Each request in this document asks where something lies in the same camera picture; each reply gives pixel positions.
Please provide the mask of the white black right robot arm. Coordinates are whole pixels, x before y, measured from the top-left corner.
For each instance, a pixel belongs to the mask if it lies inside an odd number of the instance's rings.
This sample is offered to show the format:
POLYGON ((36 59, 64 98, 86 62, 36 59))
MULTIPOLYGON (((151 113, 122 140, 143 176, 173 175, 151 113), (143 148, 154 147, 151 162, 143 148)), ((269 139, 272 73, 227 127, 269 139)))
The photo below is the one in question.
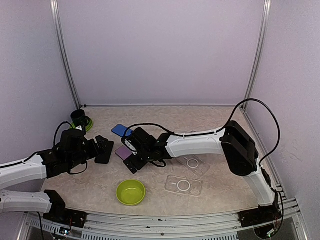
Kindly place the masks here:
POLYGON ((244 178, 258 202, 257 208, 239 213, 242 222, 245 225, 260 224, 283 216, 279 207, 280 195, 262 167, 256 143, 236 121, 203 132, 178 134, 167 129, 158 138, 147 133, 141 123, 122 127, 119 136, 132 152, 131 159, 125 162, 132 173, 148 163, 163 163, 184 156, 225 156, 229 170, 244 178))

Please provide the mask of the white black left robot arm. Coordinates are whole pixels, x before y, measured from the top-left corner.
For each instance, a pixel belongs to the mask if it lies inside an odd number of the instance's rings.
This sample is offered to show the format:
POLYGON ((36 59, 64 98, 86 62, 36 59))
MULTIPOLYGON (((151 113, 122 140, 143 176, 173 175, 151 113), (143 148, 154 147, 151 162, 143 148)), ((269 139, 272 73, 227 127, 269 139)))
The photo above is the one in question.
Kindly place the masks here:
POLYGON ((62 132, 60 141, 53 148, 38 151, 31 156, 1 164, 0 166, 0 212, 37 212, 50 221, 72 223, 82 218, 66 208, 66 203, 55 190, 41 192, 8 191, 7 188, 33 180, 45 180, 62 174, 73 175, 79 165, 88 165, 93 159, 97 164, 108 164, 114 142, 96 136, 86 139, 82 127, 62 132))

